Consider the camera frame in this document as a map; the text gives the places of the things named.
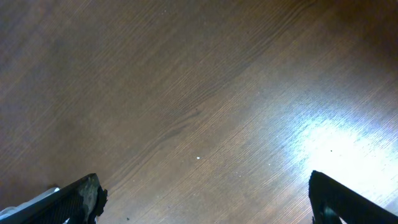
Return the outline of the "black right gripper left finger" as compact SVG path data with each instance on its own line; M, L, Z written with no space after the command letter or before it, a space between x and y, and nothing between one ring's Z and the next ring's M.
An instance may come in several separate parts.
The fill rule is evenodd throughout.
M1 211L1 224L97 224L108 191L88 174L64 187L53 187L16 207Z

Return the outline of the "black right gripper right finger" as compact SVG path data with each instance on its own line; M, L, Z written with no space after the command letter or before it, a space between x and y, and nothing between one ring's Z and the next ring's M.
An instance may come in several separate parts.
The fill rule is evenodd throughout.
M313 170L308 181L313 223L397 223L397 216Z

